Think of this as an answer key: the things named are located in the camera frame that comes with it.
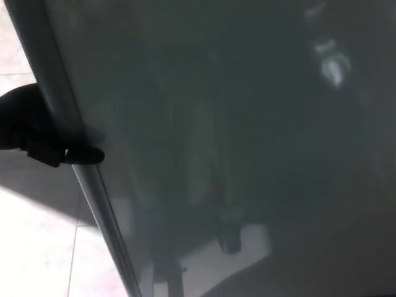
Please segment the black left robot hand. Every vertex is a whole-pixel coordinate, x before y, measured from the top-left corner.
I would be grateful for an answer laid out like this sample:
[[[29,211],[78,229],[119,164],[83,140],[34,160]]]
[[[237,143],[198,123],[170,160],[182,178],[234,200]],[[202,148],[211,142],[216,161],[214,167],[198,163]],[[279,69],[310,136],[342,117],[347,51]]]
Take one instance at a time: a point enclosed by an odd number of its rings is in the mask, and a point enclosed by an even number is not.
[[[20,150],[53,168],[62,163],[96,165],[105,159],[99,148],[60,136],[36,83],[1,96],[1,150]]]

